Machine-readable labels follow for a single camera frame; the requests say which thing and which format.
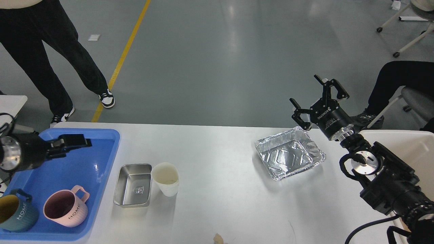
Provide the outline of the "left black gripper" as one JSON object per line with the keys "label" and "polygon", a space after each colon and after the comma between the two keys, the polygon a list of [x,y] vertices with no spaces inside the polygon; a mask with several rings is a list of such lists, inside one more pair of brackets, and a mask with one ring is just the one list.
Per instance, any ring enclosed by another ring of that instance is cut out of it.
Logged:
{"label": "left black gripper", "polygon": [[83,134],[63,134],[51,141],[43,140],[36,134],[12,134],[1,137],[1,170],[15,172],[40,167],[47,160],[66,156],[65,151],[92,147],[91,139]]}

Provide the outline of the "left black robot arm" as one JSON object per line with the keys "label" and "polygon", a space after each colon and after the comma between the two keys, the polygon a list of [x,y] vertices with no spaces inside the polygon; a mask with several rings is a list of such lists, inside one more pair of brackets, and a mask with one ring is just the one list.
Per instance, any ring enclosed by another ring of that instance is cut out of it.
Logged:
{"label": "left black robot arm", "polygon": [[93,142],[84,134],[61,134],[44,140],[36,132],[12,133],[16,118],[9,113],[11,122],[1,126],[1,171],[10,175],[41,167],[53,159],[65,158],[67,153],[81,148],[93,147]]}

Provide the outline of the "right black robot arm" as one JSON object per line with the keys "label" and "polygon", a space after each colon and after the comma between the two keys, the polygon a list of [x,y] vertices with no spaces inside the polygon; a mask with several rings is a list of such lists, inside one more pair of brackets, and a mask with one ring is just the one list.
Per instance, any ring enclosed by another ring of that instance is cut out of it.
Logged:
{"label": "right black robot arm", "polygon": [[330,141],[340,142],[348,153],[341,157],[341,171],[361,184],[360,197],[374,210],[395,216],[364,224],[346,238],[352,237],[367,227],[400,218],[408,230],[389,226],[387,238],[395,244],[395,233],[405,236],[410,244],[432,244],[434,241],[433,201],[417,185],[419,177],[414,169],[379,142],[372,145],[354,132],[354,123],[338,103],[349,94],[336,79],[322,79],[314,75],[322,85],[322,97],[309,109],[302,109],[295,99],[293,120],[304,130],[315,124]]}

